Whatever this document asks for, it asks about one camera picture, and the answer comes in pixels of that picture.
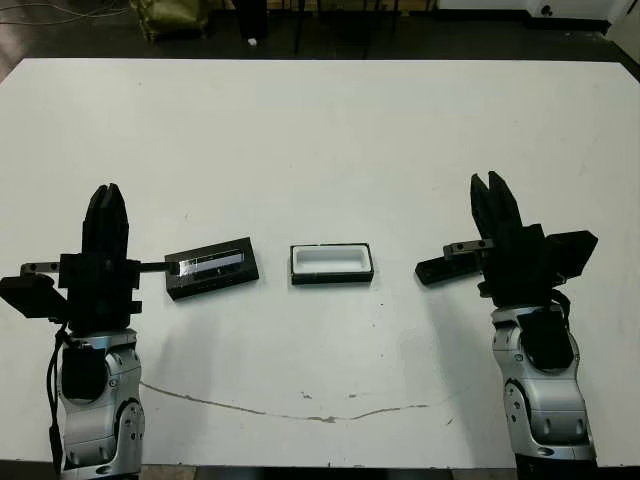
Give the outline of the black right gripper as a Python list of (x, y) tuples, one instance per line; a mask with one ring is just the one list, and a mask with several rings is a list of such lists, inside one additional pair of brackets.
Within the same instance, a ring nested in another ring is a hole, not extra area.
[(442, 280), (479, 273), (480, 295), (496, 306), (547, 306), (557, 280), (551, 245), (539, 224), (522, 224), (517, 201), (506, 181), (489, 172), (489, 187), (473, 174), (472, 217), (480, 238), (450, 244), (442, 257)]

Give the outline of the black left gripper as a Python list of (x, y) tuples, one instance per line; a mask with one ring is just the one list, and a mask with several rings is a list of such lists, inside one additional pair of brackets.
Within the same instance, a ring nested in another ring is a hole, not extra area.
[[(101, 250), (102, 210), (107, 195), (107, 254)], [(166, 262), (141, 262), (127, 257), (129, 222), (117, 184), (100, 185), (92, 195), (82, 228), (78, 254), (62, 254), (57, 262), (28, 262), (20, 277), (28, 281), (29, 318), (67, 321), (73, 330), (124, 329), (141, 312), (132, 299), (143, 273), (166, 272)]]

